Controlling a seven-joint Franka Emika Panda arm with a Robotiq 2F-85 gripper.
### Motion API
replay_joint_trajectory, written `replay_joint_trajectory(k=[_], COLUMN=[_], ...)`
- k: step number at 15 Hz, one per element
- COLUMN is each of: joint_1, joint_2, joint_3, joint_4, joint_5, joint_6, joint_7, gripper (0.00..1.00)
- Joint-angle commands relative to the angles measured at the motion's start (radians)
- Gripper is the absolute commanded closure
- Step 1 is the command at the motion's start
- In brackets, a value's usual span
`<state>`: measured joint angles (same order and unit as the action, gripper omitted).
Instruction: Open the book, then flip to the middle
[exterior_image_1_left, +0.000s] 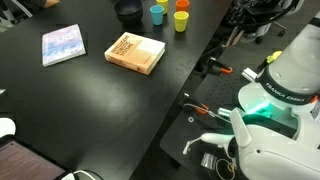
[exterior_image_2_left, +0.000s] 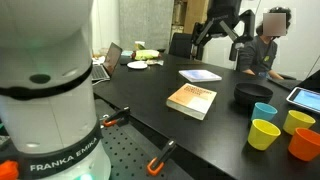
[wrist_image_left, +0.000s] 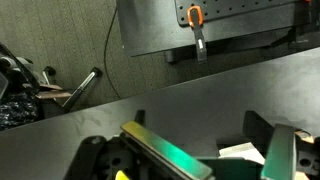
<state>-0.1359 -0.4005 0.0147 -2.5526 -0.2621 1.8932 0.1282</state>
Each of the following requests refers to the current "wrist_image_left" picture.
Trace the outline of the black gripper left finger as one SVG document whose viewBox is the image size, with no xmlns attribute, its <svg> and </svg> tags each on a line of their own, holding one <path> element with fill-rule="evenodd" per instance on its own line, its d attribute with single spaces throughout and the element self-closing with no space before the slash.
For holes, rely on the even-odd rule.
<svg viewBox="0 0 320 180">
<path fill-rule="evenodd" d="M 210 180 L 212 169 L 135 121 L 121 126 L 138 147 L 180 180 Z"/>
</svg>

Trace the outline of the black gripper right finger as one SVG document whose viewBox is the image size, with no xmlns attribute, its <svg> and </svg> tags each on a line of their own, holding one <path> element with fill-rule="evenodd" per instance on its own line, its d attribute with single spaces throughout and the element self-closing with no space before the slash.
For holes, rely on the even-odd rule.
<svg viewBox="0 0 320 180">
<path fill-rule="evenodd" d="M 261 180 L 294 180 L 296 171 L 295 129 L 277 124 L 268 147 Z"/>
</svg>

